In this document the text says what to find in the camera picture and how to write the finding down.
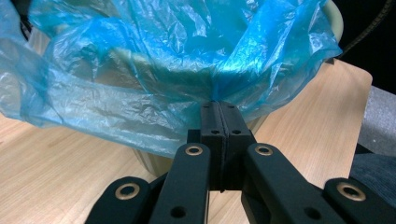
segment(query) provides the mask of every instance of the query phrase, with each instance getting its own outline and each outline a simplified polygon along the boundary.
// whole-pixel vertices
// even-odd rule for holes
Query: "blue plastic bag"
[[[3,1],[0,111],[172,157],[201,103],[269,114],[341,52],[324,2],[34,0],[41,57]]]

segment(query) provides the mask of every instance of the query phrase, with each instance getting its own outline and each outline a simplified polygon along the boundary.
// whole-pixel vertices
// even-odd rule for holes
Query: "wooden table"
[[[257,140],[278,147],[319,187],[348,177],[371,81],[352,65],[324,64],[290,104],[268,116]],[[126,146],[3,116],[0,171],[0,223],[82,223],[114,180],[155,178]],[[240,194],[211,193],[209,223],[248,223]]]

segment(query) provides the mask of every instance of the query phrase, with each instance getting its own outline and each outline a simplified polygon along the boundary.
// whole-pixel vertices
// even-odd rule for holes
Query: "wooden surface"
[[[257,140],[281,149],[317,186],[347,177],[370,84],[359,68],[324,64]],[[128,147],[0,116],[0,223],[82,223],[105,188],[127,175],[154,179]],[[248,223],[240,193],[211,193],[209,223]]]

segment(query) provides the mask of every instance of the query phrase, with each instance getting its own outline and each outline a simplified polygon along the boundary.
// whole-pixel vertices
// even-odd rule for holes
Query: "plastic bag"
[[[232,103],[246,121],[269,114],[341,52],[323,5],[34,0],[30,21],[51,37],[40,56],[3,1],[0,111],[172,157],[201,103]]]

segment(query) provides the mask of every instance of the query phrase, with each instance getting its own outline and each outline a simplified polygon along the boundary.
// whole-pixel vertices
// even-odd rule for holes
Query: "metal grommet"
[[[271,148],[263,145],[256,146],[254,150],[262,156],[271,156],[274,153],[274,151]]]
[[[125,188],[133,188],[134,191],[128,194],[123,194],[121,191]],[[116,197],[120,200],[129,200],[134,198],[139,193],[140,187],[136,183],[127,183],[119,186],[116,189]]]
[[[337,185],[337,190],[342,194],[344,197],[356,201],[356,202],[362,202],[366,200],[366,194],[361,191],[361,189],[358,189],[357,187],[348,184],[346,182],[341,182]]]
[[[198,156],[200,155],[204,150],[201,147],[198,146],[193,146],[193,147],[188,147],[186,148],[186,153],[190,156]]]

